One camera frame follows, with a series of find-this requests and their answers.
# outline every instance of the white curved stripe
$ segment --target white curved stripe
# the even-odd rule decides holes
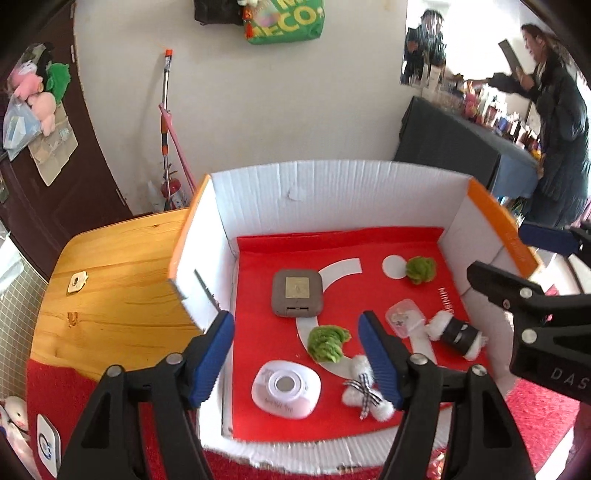
[[[359,258],[348,258],[324,267],[319,271],[322,277],[322,291],[326,291],[337,280],[356,273],[363,273]]]
[[[326,291],[334,282],[340,280],[348,275],[354,275],[356,273],[362,273],[361,262],[359,258],[348,258],[341,260],[324,267],[319,271],[322,277],[322,291]],[[318,327],[318,317],[303,317],[298,318],[295,321],[297,325],[297,333],[300,337],[301,343],[304,345],[306,351],[308,350],[308,337],[310,332],[315,327]],[[340,362],[334,364],[332,362],[319,363],[322,368],[328,370],[330,373],[346,379],[352,378],[351,376],[351,359],[348,356],[344,356]]]
[[[431,345],[431,340],[427,335],[427,330],[424,325],[411,330],[408,339],[410,340],[413,353],[422,353],[435,365],[438,364],[437,358],[435,358],[435,352],[433,351],[433,346]]]

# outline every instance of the red carpet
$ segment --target red carpet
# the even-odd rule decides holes
[[[69,368],[48,367],[29,360],[27,364],[27,404],[31,437],[37,437],[37,414],[47,415],[61,436],[63,451],[96,383]],[[507,404],[524,438],[536,471],[574,424],[579,403],[530,382],[520,380]],[[142,435],[152,480],[166,480],[151,409],[142,409]],[[53,480],[33,448],[43,480]],[[258,470],[206,452],[216,480],[309,480],[307,475]],[[381,469],[364,469],[347,475],[320,476],[318,479],[371,480]]]
[[[62,452],[70,441],[72,431],[84,406],[94,390],[96,382],[82,377],[71,368],[48,367],[29,360],[27,364],[27,406],[31,438],[37,438],[37,414],[47,415],[60,433]],[[152,480],[167,480],[156,440],[156,430],[151,407],[141,409],[142,436],[145,455],[150,466]],[[33,448],[35,461],[43,480],[55,480],[41,464],[37,449]],[[259,470],[221,455],[205,452],[207,462],[216,480],[310,480],[307,475],[286,475],[281,472]],[[322,475],[315,479],[374,480],[381,468],[363,469],[345,475]]]

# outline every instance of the brown door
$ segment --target brown door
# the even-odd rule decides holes
[[[10,229],[21,252],[45,278],[51,276],[61,250],[72,237],[132,216],[90,123],[77,64],[72,60],[74,23],[71,16],[70,8],[63,8],[30,39],[30,43],[53,43],[54,61],[70,64],[72,81],[63,105],[78,147],[49,187],[39,175],[27,148],[13,162],[5,158],[0,163],[9,190],[8,200],[0,206],[0,219]],[[3,85],[8,73],[2,76]],[[4,95],[3,104],[7,103]]]

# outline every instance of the white round device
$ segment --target white round device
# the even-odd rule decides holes
[[[304,365],[273,360],[257,373],[251,394],[261,410],[287,419],[304,419],[318,403],[320,377]]]

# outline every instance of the green plush toy on wall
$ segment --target green plush toy on wall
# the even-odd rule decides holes
[[[45,90],[53,94],[56,98],[56,103],[60,103],[64,98],[71,79],[69,65],[51,63],[47,67],[47,84],[45,85]]]

